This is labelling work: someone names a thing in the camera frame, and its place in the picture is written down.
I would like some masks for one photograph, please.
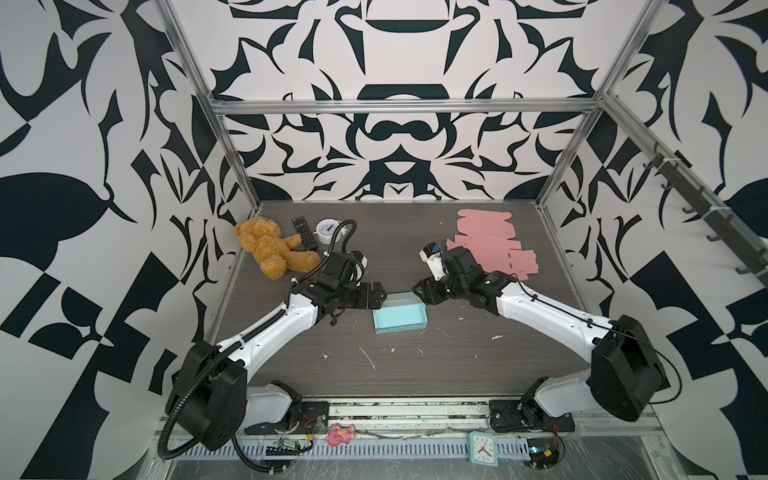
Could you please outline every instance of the white alarm clock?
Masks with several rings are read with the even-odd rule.
[[[468,437],[469,461],[478,465],[498,466],[496,437],[488,433],[472,432]]]

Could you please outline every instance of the black and white patterned wall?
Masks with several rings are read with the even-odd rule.
[[[535,199],[578,112],[235,115],[262,200]]]
[[[619,98],[768,238],[768,5],[671,0]]]
[[[174,0],[218,98],[592,95],[643,2]]]
[[[763,237],[766,8],[672,0],[620,89]],[[674,447],[719,480],[768,475],[768,290],[647,162],[603,114],[548,205],[558,239],[590,310],[640,320],[680,370],[654,407]]]
[[[0,2],[3,478],[149,447],[250,207],[146,0]]]
[[[174,5],[214,97],[328,100],[591,97],[643,2]],[[574,117],[255,116],[230,130],[266,200],[534,199]]]

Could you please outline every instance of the wooden table surface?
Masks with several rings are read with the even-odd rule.
[[[312,228],[325,218],[356,220],[348,248],[368,257],[364,280],[382,282],[387,292],[396,293],[410,291],[429,275],[419,251],[431,242],[445,246],[445,239],[458,233],[456,213],[462,208],[511,212],[515,239],[524,250],[536,252],[539,265],[539,273],[526,285],[576,305],[532,204],[286,202],[266,203],[261,214],[275,220],[284,236],[295,232],[291,219],[302,215]],[[297,275],[268,280],[247,255],[219,339],[271,311],[282,301],[291,276]],[[281,380],[304,396],[512,395],[541,376],[562,376],[587,365],[536,330],[465,300],[428,306],[427,318],[424,330],[376,335],[370,310],[348,309],[335,326],[327,317],[291,340],[257,372],[251,385]]]

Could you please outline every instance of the teal box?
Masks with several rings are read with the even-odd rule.
[[[390,293],[381,309],[373,310],[376,333],[402,332],[427,327],[427,306],[413,292]]]

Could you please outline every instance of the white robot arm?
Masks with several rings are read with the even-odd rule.
[[[486,273],[464,247],[440,252],[430,243],[420,256],[432,276],[413,291],[426,304],[469,300],[544,333],[592,364],[559,379],[539,379],[513,408],[492,413],[491,425],[497,431],[550,430],[568,413],[595,409],[633,422],[666,379],[656,350],[636,320],[595,316],[541,295],[515,276]]]

